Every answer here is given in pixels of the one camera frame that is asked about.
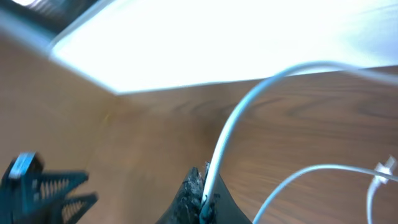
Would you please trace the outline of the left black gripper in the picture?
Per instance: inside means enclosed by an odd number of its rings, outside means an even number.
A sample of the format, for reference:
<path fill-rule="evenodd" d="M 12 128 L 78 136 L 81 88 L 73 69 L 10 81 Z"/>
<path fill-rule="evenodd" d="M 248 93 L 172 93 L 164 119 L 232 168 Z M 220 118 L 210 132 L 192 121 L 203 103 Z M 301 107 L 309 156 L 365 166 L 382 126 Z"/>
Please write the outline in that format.
<path fill-rule="evenodd" d="M 38 212 L 59 202 L 88 180 L 88 173 L 80 170 L 36 173 L 43 168 L 36 152 L 22 152 L 10 162 L 1 178 L 1 224 L 14 222 L 15 192 L 20 184 L 22 211 Z M 97 201 L 97 193 L 64 198 L 50 210 L 46 224 L 76 224 Z"/>

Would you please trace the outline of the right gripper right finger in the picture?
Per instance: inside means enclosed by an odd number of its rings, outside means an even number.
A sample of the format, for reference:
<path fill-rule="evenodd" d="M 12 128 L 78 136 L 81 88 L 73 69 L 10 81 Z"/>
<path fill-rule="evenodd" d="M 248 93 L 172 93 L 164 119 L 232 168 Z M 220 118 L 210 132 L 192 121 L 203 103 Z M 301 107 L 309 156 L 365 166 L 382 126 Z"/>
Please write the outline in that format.
<path fill-rule="evenodd" d="M 213 189 L 208 213 L 203 216 L 205 224 L 251 224 L 250 219 L 234 201 L 223 179 L 218 174 Z"/>

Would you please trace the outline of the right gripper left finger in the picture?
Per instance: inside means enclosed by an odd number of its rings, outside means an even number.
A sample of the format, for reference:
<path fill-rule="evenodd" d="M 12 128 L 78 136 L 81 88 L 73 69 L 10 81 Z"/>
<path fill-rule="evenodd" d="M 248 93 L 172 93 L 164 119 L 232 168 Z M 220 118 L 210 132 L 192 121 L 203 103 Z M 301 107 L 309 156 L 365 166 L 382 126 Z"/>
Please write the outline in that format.
<path fill-rule="evenodd" d="M 196 167 L 185 176 L 172 203 L 156 224 L 199 224 L 203 179 Z"/>

